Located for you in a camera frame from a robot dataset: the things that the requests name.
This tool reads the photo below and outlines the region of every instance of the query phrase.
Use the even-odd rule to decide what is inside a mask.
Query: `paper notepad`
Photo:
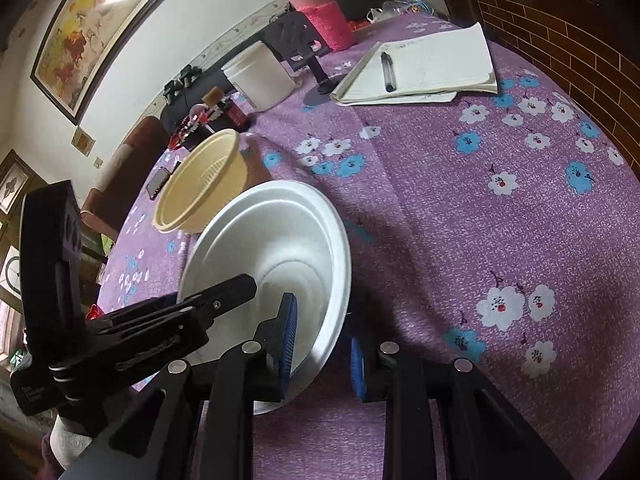
[[[380,54],[393,60],[397,89],[385,90]],[[332,92],[339,104],[447,102],[454,92],[498,93],[479,23],[411,40],[377,43]]]

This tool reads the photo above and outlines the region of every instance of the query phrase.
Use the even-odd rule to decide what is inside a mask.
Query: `smartphone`
[[[162,190],[162,186],[166,184],[166,181],[169,180],[171,173],[167,170],[167,168],[159,168],[156,171],[156,174],[151,177],[151,180],[146,185],[146,192],[149,193],[149,198],[151,200],[155,200],[158,196],[158,193]]]

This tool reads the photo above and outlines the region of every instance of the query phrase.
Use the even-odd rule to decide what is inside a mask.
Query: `white foam bowl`
[[[178,300],[237,274],[253,276],[255,298],[216,319],[191,364],[218,359],[275,317],[285,292],[298,299],[289,391],[281,403],[256,402],[265,413],[314,380],[342,329],[351,290],[351,253],[334,206],[314,187],[291,180],[260,184],[233,199],[209,223],[180,282]]]

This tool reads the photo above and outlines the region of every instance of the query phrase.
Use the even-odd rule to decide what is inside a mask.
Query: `black phone stand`
[[[318,84],[305,94],[305,105],[318,106],[330,100],[332,90],[345,75],[329,77],[322,69],[317,56],[323,56],[331,49],[302,12],[286,12],[267,25],[264,41],[289,63],[294,72],[304,66],[311,70]]]

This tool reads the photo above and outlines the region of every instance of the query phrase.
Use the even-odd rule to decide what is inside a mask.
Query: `brown bottle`
[[[202,101],[213,110],[212,115],[215,115],[219,110],[226,119],[226,122],[231,123],[231,128],[236,132],[245,132],[249,129],[249,126],[251,126],[249,117],[236,105],[233,99],[225,99],[225,94],[219,87],[214,86],[202,97]]]

